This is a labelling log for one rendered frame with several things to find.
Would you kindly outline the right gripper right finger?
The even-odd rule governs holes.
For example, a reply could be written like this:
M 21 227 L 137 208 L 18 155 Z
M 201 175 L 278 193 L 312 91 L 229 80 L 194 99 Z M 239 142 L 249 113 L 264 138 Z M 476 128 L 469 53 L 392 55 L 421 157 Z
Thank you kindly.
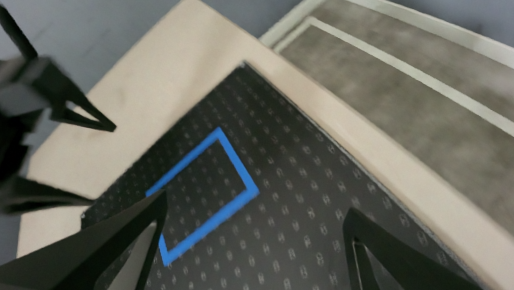
M 400 241 L 356 208 L 349 208 L 342 230 L 352 290 L 380 290 L 365 247 L 404 290 L 483 290 Z

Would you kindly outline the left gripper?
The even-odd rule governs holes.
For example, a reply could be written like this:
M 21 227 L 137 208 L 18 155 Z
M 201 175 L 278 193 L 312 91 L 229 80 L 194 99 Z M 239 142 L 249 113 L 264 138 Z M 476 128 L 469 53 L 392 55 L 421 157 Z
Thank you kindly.
M 25 49 L 0 58 L 0 89 L 10 84 L 30 58 Z M 61 79 L 51 98 L 43 105 L 48 109 L 46 120 L 113 132 L 116 125 L 99 112 L 68 77 L 62 75 Z M 66 101 L 94 120 L 67 109 Z M 20 142 L 24 134 L 30 135 L 42 109 L 7 118 L 0 114 L 0 218 L 10 219 L 58 209 L 91 208 L 94 204 L 92 200 L 17 177 L 28 151 L 28 147 Z

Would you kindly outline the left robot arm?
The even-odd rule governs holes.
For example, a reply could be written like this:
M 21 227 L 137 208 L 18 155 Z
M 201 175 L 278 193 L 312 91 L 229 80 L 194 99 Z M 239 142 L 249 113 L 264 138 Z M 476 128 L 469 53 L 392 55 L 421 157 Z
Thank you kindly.
M 31 56 L 10 84 L 0 89 L 0 114 L 9 117 L 42 107 L 57 89 L 61 77 L 43 53 Z

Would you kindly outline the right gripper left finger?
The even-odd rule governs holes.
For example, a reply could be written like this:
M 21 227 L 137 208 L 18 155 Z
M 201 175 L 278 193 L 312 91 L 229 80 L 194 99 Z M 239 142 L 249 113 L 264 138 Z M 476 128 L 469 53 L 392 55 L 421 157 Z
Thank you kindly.
M 167 192 L 159 189 L 113 217 L 0 265 L 0 290 L 93 290 L 138 236 L 107 290 L 144 290 L 167 212 Z

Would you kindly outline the blue rectangular tape outline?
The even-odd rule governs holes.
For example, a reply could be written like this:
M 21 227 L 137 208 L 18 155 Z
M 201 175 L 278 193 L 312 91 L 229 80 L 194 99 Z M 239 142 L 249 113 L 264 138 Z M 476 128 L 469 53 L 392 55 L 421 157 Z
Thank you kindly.
M 180 250 L 182 250 L 185 246 L 187 246 L 190 242 L 192 242 L 195 238 L 197 238 L 201 233 L 203 233 L 206 229 L 208 229 L 211 225 L 213 225 L 216 221 L 218 221 L 222 216 L 224 216 L 227 212 L 229 212 L 233 207 L 235 207 L 238 203 L 240 203 L 244 198 L 246 198 L 249 194 L 251 194 L 255 189 L 257 189 L 256 184 L 250 177 L 249 173 L 245 169 L 244 165 L 238 158 L 237 154 L 233 150 L 232 146 L 228 142 L 227 138 L 223 134 L 222 130 L 218 126 L 215 128 L 208 136 L 206 136 L 199 144 L 197 144 L 190 152 L 188 152 L 181 160 L 179 160 L 171 169 L 169 169 L 161 178 L 159 178 L 151 187 L 149 187 L 145 191 L 145 195 L 151 195 L 151 192 L 159 186 L 166 178 L 168 178 L 176 169 L 178 169 L 185 161 L 187 161 L 194 153 L 196 153 L 202 146 L 204 146 L 211 138 L 217 136 L 228 156 L 230 157 L 232 163 L 246 184 L 246 188 L 241 191 L 237 196 L 235 196 L 232 200 L 230 200 L 226 205 L 224 205 L 220 210 L 218 210 L 215 214 L 213 214 L 209 219 L 207 219 L 204 223 L 202 223 L 198 228 L 196 228 L 193 232 L 191 232 L 187 237 L 185 237 L 182 241 L 180 241 L 177 245 L 175 245 L 171 250 L 167 252 L 166 246 L 164 243 L 163 236 L 161 234 L 161 239 L 159 242 L 159 248 L 161 252 L 161 256 L 163 259 L 163 263 L 167 262 L 170 258 L 172 258 L 175 254 L 177 254 Z

